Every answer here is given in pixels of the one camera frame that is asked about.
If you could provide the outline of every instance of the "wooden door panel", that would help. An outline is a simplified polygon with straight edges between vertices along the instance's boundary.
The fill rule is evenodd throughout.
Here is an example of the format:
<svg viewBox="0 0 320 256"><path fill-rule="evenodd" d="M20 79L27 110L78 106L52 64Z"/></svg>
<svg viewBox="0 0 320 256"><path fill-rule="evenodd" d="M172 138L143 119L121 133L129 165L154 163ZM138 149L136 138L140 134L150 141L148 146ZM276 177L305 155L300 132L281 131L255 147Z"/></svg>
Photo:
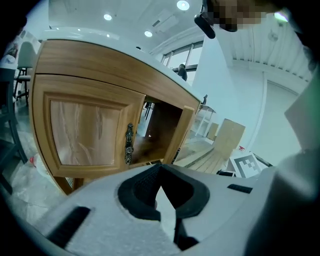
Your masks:
<svg viewBox="0 0 320 256"><path fill-rule="evenodd" d="M115 164L119 109L51 101L50 116L54 144L62 165Z"/></svg>
<svg viewBox="0 0 320 256"><path fill-rule="evenodd" d="M128 168L126 131L132 123L136 134L144 94L85 78L36 75L31 98L35 137L53 176L97 178Z"/></svg>

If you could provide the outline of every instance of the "wood grain panel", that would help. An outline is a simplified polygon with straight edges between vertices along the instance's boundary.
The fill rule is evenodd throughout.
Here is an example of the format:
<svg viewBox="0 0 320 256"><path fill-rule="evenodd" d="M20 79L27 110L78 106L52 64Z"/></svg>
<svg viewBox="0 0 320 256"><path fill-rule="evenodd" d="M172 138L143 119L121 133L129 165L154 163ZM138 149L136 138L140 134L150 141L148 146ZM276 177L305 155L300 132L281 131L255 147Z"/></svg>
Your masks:
<svg viewBox="0 0 320 256"><path fill-rule="evenodd" d="M125 164L125 143L128 124L133 124L133 132L139 121L139 113L145 95L119 86L95 80L72 76L36 75L32 86L31 115L35 140L39 154L45 160L48 170L55 177L98 178L128 169ZM93 108L119 111L115 136L114 164L108 165L63 165L56 150L51 102L82 104Z"/></svg>
<svg viewBox="0 0 320 256"><path fill-rule="evenodd" d="M119 109L51 101L51 127L62 165L115 163Z"/></svg>
<svg viewBox="0 0 320 256"><path fill-rule="evenodd" d="M72 189L73 191L79 189L84 185L85 179L83 178L74 178L72 183Z"/></svg>
<svg viewBox="0 0 320 256"><path fill-rule="evenodd" d="M184 139L183 139L183 141L182 141L182 143L181 143L181 147L186 143L186 140L187 140L187 138L189 137L189 133L190 133L190 131L191 131L191 127L192 127L192 125L193 125L194 122L195 122L195 119L196 119L196 116L197 116L197 114L198 114L198 111L199 111L199 107L200 107L200 106L201 106L201 105L200 105L200 103L199 103L198 106L195 108L196 111L195 111L195 113L194 113L194 115L193 115L193 117L192 117L191 122L189 123L189 127L188 127L187 132L186 132L186 134L185 134L185 136L184 136Z"/></svg>
<svg viewBox="0 0 320 256"><path fill-rule="evenodd" d="M153 137L137 136L134 140L134 151L132 153L132 164L143 164L163 159L168 144L162 144L162 140Z"/></svg>
<svg viewBox="0 0 320 256"><path fill-rule="evenodd" d="M210 129L209 129L209 132L207 134L207 138L214 141L215 140L215 136L216 136L216 133L217 133L217 130L218 130L218 127L219 127L219 124L217 123L212 123L211 126L210 126Z"/></svg>
<svg viewBox="0 0 320 256"><path fill-rule="evenodd" d="M191 107L184 106L181 117L179 119L178 125L174 131L173 137L170 141L169 147L165 153L162 163L171 164L177 150L180 148L185 135L188 131L189 124L191 123L193 116L195 114L195 109Z"/></svg>
<svg viewBox="0 0 320 256"><path fill-rule="evenodd" d="M220 152L222 158L228 160L233 149L239 144L245 131L245 126L224 119L214 141L214 150Z"/></svg>
<svg viewBox="0 0 320 256"><path fill-rule="evenodd" d="M68 75L118 85L180 109L197 109L199 101L170 78L122 52L100 45L47 40L43 43L36 74Z"/></svg>

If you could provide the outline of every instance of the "ceiling light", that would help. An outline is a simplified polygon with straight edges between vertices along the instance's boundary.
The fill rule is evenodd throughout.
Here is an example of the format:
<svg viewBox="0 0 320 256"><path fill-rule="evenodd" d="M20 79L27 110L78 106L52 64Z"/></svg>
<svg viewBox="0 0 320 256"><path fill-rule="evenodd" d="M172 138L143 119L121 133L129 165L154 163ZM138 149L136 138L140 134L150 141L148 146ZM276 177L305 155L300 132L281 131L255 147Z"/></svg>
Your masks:
<svg viewBox="0 0 320 256"><path fill-rule="evenodd" d="M152 33L150 31L146 31L146 32L144 32L144 34L148 38L152 37Z"/></svg>
<svg viewBox="0 0 320 256"><path fill-rule="evenodd" d="M103 17L104 17L104 19L107 20L107 21L111 21L111 20L112 20L112 17L111 17L111 15L109 15L109 14L105 14Z"/></svg>
<svg viewBox="0 0 320 256"><path fill-rule="evenodd" d="M190 7L189 3L187 1L184 1L184 0L178 1L176 3L176 6L182 11L186 11Z"/></svg>
<svg viewBox="0 0 320 256"><path fill-rule="evenodd" d="M283 22L288 22L288 19L280 12L276 12L274 14L274 17L280 21L283 21Z"/></svg>

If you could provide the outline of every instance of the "wooden board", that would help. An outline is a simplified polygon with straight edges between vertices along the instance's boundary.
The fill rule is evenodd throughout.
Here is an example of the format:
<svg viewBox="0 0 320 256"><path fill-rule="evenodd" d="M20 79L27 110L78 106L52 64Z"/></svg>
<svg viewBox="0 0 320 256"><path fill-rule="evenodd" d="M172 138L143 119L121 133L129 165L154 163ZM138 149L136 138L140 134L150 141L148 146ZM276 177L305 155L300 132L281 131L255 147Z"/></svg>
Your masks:
<svg viewBox="0 0 320 256"><path fill-rule="evenodd" d="M221 168L222 163L224 162L224 159L222 158L221 154L213 150L211 163L210 165L204 170L205 173L208 174L216 174L217 171Z"/></svg>
<svg viewBox="0 0 320 256"><path fill-rule="evenodd" d="M217 133L218 127L219 127L219 124L213 122L211 124L210 128L209 128L209 132L208 132L208 135L206 137L208 139L214 141L215 137L216 137L216 133Z"/></svg>
<svg viewBox="0 0 320 256"><path fill-rule="evenodd" d="M224 119L213 144L214 150L220 152L223 159L228 160L232 151L238 146L245 128L239 123Z"/></svg>
<svg viewBox="0 0 320 256"><path fill-rule="evenodd" d="M194 114L194 108L184 106L178 125L174 131L169 147L163 158L163 164L172 164L172 161L185 138L185 135L189 128L189 124L191 123Z"/></svg>
<svg viewBox="0 0 320 256"><path fill-rule="evenodd" d="M205 162L207 162L211 157L212 157L212 152L208 155L206 155L204 158L200 159L199 161L197 161L195 164L193 164L192 166L190 166L189 168L192 170L198 170Z"/></svg>
<svg viewBox="0 0 320 256"><path fill-rule="evenodd" d="M122 52L88 42L47 40L36 74L68 75L118 85L180 109L198 109L189 92L144 62Z"/></svg>
<svg viewBox="0 0 320 256"><path fill-rule="evenodd" d="M174 165L189 168L200 159L206 157L207 154L210 154L212 150L213 147L206 148L200 152L188 156L187 158L174 162Z"/></svg>

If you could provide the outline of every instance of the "white ceiling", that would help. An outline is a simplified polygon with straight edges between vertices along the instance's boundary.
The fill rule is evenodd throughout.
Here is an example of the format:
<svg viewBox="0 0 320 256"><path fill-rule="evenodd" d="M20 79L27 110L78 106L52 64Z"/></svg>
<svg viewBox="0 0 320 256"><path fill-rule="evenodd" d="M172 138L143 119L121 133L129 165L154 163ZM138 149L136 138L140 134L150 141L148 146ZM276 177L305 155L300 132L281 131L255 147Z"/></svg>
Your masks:
<svg viewBox="0 0 320 256"><path fill-rule="evenodd" d="M188 0L182 11L178 0L49 0L49 24L54 27L82 27L126 37L145 51L195 26L202 0ZM104 14L113 19L106 21ZM151 38L144 35L149 30Z"/></svg>
<svg viewBox="0 0 320 256"><path fill-rule="evenodd" d="M249 62L255 68L293 76L303 84L312 78L309 60L297 34L289 23L279 22L272 14L250 28L234 33L220 29L216 34L231 65ZM271 35L277 40L271 41Z"/></svg>
<svg viewBox="0 0 320 256"><path fill-rule="evenodd" d="M195 26L202 0L188 0L190 9L177 8L178 0L49 0L51 27L82 27L105 31L133 41L152 55L165 54L203 39ZM112 16L106 21L104 14ZM152 37L146 37L145 31ZM248 66L265 71L270 81L292 84L300 91L310 81L304 47L289 23L279 23L272 14L261 24L230 33L217 26L219 40L229 66ZM268 35L278 38L273 42Z"/></svg>

